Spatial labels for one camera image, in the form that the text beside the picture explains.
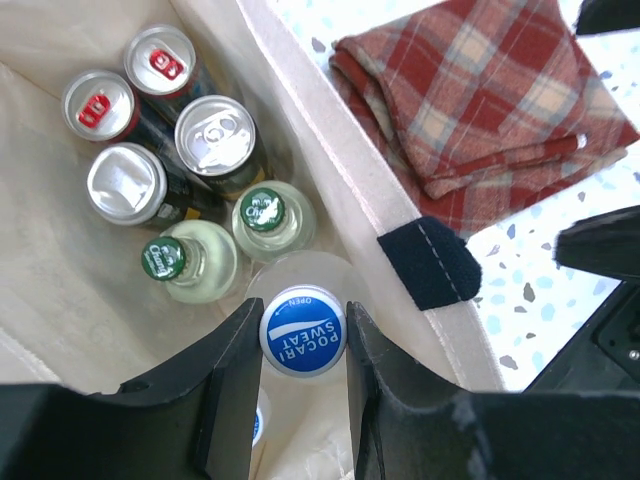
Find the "plaid cloth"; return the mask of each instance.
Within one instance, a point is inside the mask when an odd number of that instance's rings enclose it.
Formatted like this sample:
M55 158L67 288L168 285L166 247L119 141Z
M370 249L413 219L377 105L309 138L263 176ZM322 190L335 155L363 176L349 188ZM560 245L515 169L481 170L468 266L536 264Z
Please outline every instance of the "plaid cloth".
M463 235L638 139L555 0L449 0L335 50L338 91L408 195Z

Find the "fabric storage box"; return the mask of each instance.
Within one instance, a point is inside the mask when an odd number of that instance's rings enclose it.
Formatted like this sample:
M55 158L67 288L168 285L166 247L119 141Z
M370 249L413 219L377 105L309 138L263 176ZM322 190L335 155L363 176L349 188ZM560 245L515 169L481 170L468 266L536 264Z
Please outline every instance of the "fabric storage box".
M99 149L61 118L60 95L74 75L122 72L125 44L144 26L169 23L196 42L223 93L242 97L280 171L310 194L322 246L366 279L381 330L465 388L501 388L472 302L420 311L380 249L379 236L419 213L267 2L10 0L0 12L2 382L115 391L239 304L179 305L144 277L138 257L149 232L94 214L84 176ZM287 434L267 437L257 478L351 478L346 386L306 398Z

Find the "white stitching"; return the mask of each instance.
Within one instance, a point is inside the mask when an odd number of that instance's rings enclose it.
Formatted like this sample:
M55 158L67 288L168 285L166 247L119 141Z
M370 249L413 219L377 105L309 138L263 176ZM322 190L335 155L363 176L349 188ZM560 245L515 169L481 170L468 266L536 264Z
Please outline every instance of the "white stitching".
M418 228L422 232L422 235L424 235L424 239L427 241L427 243L431 247L431 251L433 252L433 255L436 257L436 260L438 260L438 263L440 264L440 268L442 268L442 271L444 272L445 277L447 277L447 280L449 280L449 285L451 285L451 288L453 289L453 292L456 294L456 297L458 297L458 301L461 302L462 301L462 297L460 296L460 293L458 292L458 289L456 288L455 284L453 283L453 280L449 276L449 272L447 272L447 269L444 268L444 263L442 263L442 260L440 259L440 255L438 255L438 252L434 248L433 243L431 243L431 239L429 238L429 235L427 235L427 232L424 231L424 228L422 228L422 225L420 223L418 223Z

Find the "terrazzo table surface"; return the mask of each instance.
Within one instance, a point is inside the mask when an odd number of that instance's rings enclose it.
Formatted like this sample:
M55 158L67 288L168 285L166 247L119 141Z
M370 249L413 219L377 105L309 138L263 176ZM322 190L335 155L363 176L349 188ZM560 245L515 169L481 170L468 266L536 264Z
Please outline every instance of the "terrazzo table surface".
M434 4L432 0L272 0L327 72L331 44ZM560 0L572 25L580 0ZM578 40L605 85L640 126L640 29ZM614 166L474 235L483 268L475 299L507 389L524 389L618 285L559 267L558 232L575 221L640 203L640 144Z

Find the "red pull tab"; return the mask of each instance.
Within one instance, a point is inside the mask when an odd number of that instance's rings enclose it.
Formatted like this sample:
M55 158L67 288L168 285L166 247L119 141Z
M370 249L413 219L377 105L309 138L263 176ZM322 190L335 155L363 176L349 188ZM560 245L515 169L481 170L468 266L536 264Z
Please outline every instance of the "red pull tab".
M78 120L88 128L96 128L110 107L111 102L106 95L94 95L78 114Z
M151 66L167 77L169 80L175 80L182 73L184 67L175 58L164 50L154 50L149 57Z

